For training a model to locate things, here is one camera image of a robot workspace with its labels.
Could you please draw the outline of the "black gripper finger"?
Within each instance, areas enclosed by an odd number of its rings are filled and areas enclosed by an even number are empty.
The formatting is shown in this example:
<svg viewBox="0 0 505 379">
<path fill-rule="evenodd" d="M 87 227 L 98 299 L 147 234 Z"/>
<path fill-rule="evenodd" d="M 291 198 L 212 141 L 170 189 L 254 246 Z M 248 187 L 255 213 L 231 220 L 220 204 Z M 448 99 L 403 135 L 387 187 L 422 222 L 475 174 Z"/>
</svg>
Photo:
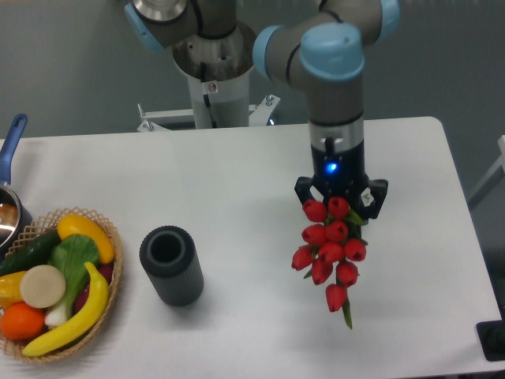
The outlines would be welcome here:
<svg viewBox="0 0 505 379">
<path fill-rule="evenodd" d="M 322 202 L 327 204 L 327 189 L 325 185 L 315 176 L 313 177 L 299 177 L 295 183 L 295 193 L 300 203 L 303 205 L 308 200 L 315 200 L 312 194 L 314 188 L 322 197 Z"/>
<path fill-rule="evenodd" d="M 368 180 L 368 185 L 361 192 L 359 215 L 364 224 L 369 220 L 375 220 L 383 206 L 387 196 L 389 182 L 386 179 Z"/>
</svg>

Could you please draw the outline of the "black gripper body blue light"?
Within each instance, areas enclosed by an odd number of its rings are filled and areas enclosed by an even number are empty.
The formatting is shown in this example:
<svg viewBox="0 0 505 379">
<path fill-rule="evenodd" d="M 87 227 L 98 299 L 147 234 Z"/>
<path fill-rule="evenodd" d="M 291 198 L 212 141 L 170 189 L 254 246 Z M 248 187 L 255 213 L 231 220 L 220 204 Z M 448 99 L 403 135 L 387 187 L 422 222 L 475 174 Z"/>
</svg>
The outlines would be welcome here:
<svg viewBox="0 0 505 379">
<path fill-rule="evenodd" d="M 368 186 L 365 172 L 365 144 L 326 156 L 311 147 L 314 175 L 312 185 L 328 202 L 331 197 L 344 197 L 350 205 L 359 205 L 361 193 Z"/>
</svg>

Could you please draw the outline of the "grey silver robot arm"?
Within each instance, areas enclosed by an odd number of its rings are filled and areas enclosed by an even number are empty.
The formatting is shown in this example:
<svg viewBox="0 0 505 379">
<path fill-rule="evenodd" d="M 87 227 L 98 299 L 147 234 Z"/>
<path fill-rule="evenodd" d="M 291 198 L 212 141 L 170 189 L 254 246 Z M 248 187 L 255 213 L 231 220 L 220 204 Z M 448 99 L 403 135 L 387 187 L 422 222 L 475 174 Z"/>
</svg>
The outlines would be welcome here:
<svg viewBox="0 0 505 379">
<path fill-rule="evenodd" d="M 248 126 L 249 74 L 286 84 L 307 99 L 313 176 L 295 190 L 340 196 L 363 219 L 375 219 L 387 196 L 384 179 L 365 172 L 364 49 L 398 26 L 396 1 L 322 1 L 293 27 L 254 32 L 234 1 L 130 1 L 125 15 L 153 51 L 170 48 L 186 76 L 199 129 Z"/>
</svg>

